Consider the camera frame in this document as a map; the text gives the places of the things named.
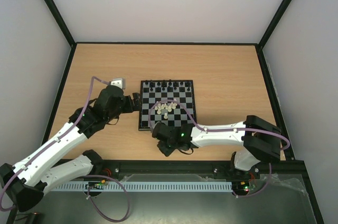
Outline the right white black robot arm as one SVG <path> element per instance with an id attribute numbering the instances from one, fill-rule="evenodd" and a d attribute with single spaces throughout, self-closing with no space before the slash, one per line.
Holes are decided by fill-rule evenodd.
<path id="1" fill-rule="evenodd" d="M 211 145 L 243 147 L 234 152 L 230 164 L 231 173 L 238 178 L 260 162 L 278 163 L 280 136 L 277 126 L 254 115 L 229 125 L 184 124 L 172 127 L 158 122 L 152 130 L 152 137 L 158 140 L 157 147 L 165 156 L 170 156 L 175 150 L 185 152 Z"/>

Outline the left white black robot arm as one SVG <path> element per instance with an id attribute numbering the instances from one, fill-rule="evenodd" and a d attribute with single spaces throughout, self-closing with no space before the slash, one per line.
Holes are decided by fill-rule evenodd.
<path id="1" fill-rule="evenodd" d="M 1 195 L 13 202 L 11 209 L 28 211 L 60 184 L 97 172 L 102 158 L 93 150 L 58 167 L 66 153 L 104 129 L 120 114 L 139 110 L 138 93 L 125 96 L 122 88 L 107 86 L 69 117 L 63 127 L 34 153 L 15 163 L 1 165 Z"/>

